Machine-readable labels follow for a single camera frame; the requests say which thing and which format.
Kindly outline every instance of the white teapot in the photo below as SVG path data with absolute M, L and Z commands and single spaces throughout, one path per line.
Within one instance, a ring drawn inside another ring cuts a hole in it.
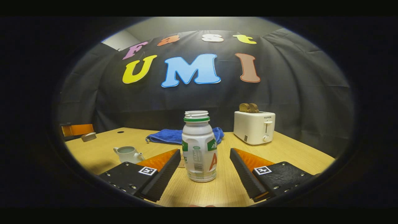
M 123 147 L 115 147 L 113 148 L 116 155 L 119 156 L 120 162 L 130 162 L 137 164 L 144 159 L 142 153 L 139 153 L 133 146 L 123 146 Z

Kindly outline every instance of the blue towel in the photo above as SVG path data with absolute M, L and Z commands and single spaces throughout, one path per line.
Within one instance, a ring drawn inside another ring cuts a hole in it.
M 214 136 L 216 137 L 217 144 L 221 143 L 221 139 L 224 137 L 224 133 L 221 128 L 213 128 Z M 182 144 L 182 130 L 170 130 L 163 129 L 158 133 L 148 135 L 145 141 L 148 140 L 158 143 L 175 143 Z

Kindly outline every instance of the teapot spout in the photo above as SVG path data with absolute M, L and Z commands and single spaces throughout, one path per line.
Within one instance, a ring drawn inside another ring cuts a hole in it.
M 144 161 L 145 160 L 145 158 L 142 156 L 142 153 L 140 152 L 140 153 L 136 153 L 135 155 L 134 155 L 134 157 L 136 157 L 138 160 L 140 160 L 140 161 Z

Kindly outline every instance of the yellow letter u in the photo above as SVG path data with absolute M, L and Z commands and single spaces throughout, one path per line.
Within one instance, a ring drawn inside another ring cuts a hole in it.
M 142 66 L 141 71 L 136 75 L 133 75 L 133 71 L 134 71 L 135 65 L 137 65 L 138 62 L 140 62 L 140 60 L 128 63 L 126 65 L 126 70 L 125 70 L 125 73 L 123 74 L 122 81 L 126 84 L 130 84 L 130 83 L 134 83 L 134 82 L 142 79 L 148 73 L 150 65 L 155 57 L 157 57 L 157 55 L 151 55 L 151 56 L 144 58 L 143 59 L 144 65 Z

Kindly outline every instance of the bottle label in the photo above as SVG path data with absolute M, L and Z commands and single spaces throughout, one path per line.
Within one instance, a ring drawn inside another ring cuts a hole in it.
M 195 149 L 192 151 L 193 154 L 193 161 L 197 163 L 202 162 L 202 152 L 199 149 Z
M 217 149 L 217 142 L 215 139 L 207 143 L 207 151 L 213 151 Z
M 184 140 L 182 140 L 182 151 L 188 152 L 188 143 L 184 142 Z

